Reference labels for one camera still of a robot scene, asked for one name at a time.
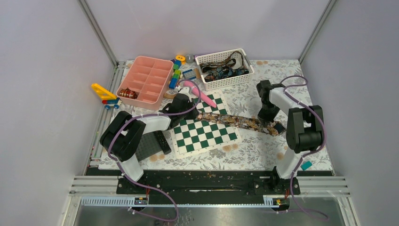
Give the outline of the brown floral patterned tie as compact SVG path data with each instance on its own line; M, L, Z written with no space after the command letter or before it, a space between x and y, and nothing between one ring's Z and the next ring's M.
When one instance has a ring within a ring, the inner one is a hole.
M228 114L200 113L196 119L200 121L233 126L240 129L257 131L272 136L280 135L286 131L286 128L279 121L261 122L255 118L247 118Z

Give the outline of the pink divided organizer tray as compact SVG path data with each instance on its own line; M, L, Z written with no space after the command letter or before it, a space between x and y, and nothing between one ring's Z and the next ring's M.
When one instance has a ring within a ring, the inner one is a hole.
M126 105L158 110L168 89L172 68L170 60L138 56L117 89L117 97ZM135 91L137 99L119 96L119 92L126 88Z

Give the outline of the white perforated plastic basket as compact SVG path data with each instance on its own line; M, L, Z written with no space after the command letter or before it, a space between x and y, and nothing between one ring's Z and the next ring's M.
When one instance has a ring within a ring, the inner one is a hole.
M254 74L241 48L195 57L206 91L248 82Z

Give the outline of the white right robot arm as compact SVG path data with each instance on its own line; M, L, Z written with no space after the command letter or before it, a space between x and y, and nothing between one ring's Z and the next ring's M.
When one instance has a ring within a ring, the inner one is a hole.
M287 179L293 178L302 161L325 145L323 111L318 105L308 106L290 95L288 87L281 83L272 84L269 80L256 85L262 108L258 119L266 125L282 111L287 116L286 141L289 150L274 169L275 178L270 180L270 188L276 194L288 189Z

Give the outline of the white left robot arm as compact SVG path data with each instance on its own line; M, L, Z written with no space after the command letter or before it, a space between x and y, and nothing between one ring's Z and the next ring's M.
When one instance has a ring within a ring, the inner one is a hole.
M195 119L199 112L198 103L191 98L190 88L179 90L172 102L157 113L132 116L120 111L100 138L100 144L109 157L116 161L122 174L129 178L128 188L139 194L145 190L144 170L139 165L136 151L142 136L156 131L176 127L181 120Z

